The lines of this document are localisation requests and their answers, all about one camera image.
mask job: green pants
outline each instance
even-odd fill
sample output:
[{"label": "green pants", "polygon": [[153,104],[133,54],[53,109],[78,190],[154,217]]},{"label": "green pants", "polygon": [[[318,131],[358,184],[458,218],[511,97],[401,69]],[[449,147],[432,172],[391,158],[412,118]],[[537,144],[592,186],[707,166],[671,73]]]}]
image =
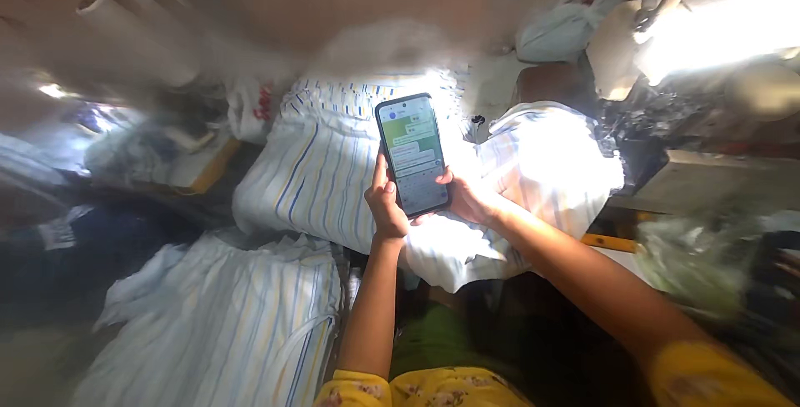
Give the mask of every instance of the green pants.
[{"label": "green pants", "polygon": [[513,367],[475,351],[463,317],[429,301],[422,316],[409,321],[395,340],[389,380],[406,372],[456,366],[485,368],[512,383],[519,380]]}]

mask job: chat message bubble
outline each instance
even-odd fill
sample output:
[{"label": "chat message bubble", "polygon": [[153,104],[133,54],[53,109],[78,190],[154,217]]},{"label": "chat message bubble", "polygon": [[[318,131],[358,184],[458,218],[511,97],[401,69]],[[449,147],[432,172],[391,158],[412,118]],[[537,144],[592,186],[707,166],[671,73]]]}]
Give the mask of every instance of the chat message bubble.
[{"label": "chat message bubble", "polygon": [[418,121],[427,121],[430,120],[430,112],[414,113],[410,115],[410,117],[412,123],[417,123]]},{"label": "chat message bubble", "polygon": [[432,160],[430,162],[424,163],[422,165],[417,165],[413,167],[408,167],[406,169],[402,169],[398,172],[395,172],[396,177],[403,177],[408,176],[409,174],[414,174],[415,172],[425,171],[426,169],[435,168],[442,164],[441,160]]},{"label": "chat message bubble", "polygon": [[395,146],[405,145],[407,143],[411,143],[412,141],[422,140],[423,138],[428,138],[429,136],[435,136],[436,134],[434,131],[425,131],[420,132],[417,134],[409,134],[404,136],[398,136],[394,140],[392,140]]},{"label": "chat message bubble", "polygon": [[400,146],[395,145],[389,150],[389,154],[391,154],[392,159],[399,159],[400,157],[407,156],[409,154],[416,154],[417,152],[419,152],[419,143],[416,141]]},{"label": "chat message bubble", "polygon": [[405,125],[405,133],[407,134],[419,134],[432,130],[434,130],[433,121],[425,121],[425,122],[411,123],[410,125]]},{"label": "chat message bubble", "polygon": [[405,167],[419,165],[424,163],[428,160],[433,160],[435,157],[433,149],[426,149],[422,152],[417,152],[415,154],[406,154],[403,157],[393,157],[393,163],[395,164],[395,169],[403,169]]}]

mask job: phone screen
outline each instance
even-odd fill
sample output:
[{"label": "phone screen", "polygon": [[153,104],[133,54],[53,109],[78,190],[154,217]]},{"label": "phone screen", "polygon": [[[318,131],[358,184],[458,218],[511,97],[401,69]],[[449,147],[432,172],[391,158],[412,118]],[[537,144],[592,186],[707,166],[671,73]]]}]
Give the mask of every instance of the phone screen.
[{"label": "phone screen", "polygon": [[378,118],[402,209],[413,217],[450,200],[447,187],[435,181],[445,171],[442,145],[427,95],[389,102]]}]

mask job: striped fabric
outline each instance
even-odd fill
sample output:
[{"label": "striped fabric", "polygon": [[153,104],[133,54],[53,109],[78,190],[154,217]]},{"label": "striped fabric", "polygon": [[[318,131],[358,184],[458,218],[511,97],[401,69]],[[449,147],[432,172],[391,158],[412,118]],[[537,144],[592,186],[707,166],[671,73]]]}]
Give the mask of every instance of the striped fabric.
[{"label": "striped fabric", "polygon": [[[485,143],[473,145],[459,132],[458,91],[428,85],[434,89],[409,84],[387,96],[433,96],[446,163],[478,170],[501,185],[504,196],[570,235],[585,233],[613,187],[595,171],[614,164],[600,154],[583,115],[551,102],[519,105],[493,124]],[[340,96],[342,87],[350,90],[350,84],[301,80],[286,95],[267,146],[236,189],[239,228],[292,229],[369,252],[375,222],[363,193],[380,142],[372,108],[383,95],[372,99],[370,85],[353,83],[363,87],[358,98],[364,102],[351,105],[357,94],[346,92],[345,112],[339,103],[334,110],[330,94]],[[404,264],[451,292],[472,280],[528,269],[504,239],[449,212],[412,228],[405,243]]]},{"label": "striped fabric", "polygon": [[328,242],[257,251],[205,235],[97,357],[73,405],[311,405],[341,285]]}]

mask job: yellow floral shirt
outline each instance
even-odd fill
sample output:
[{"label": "yellow floral shirt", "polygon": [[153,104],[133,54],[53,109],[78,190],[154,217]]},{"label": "yellow floral shirt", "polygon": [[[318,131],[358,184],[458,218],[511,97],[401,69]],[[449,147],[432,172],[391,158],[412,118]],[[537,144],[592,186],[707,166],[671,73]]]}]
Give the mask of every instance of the yellow floral shirt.
[{"label": "yellow floral shirt", "polygon": [[[664,407],[791,407],[754,372],[702,343],[676,343],[661,352],[650,387]],[[315,407],[530,406],[502,378],[481,368],[407,372],[389,383],[362,372],[337,370]]]}]

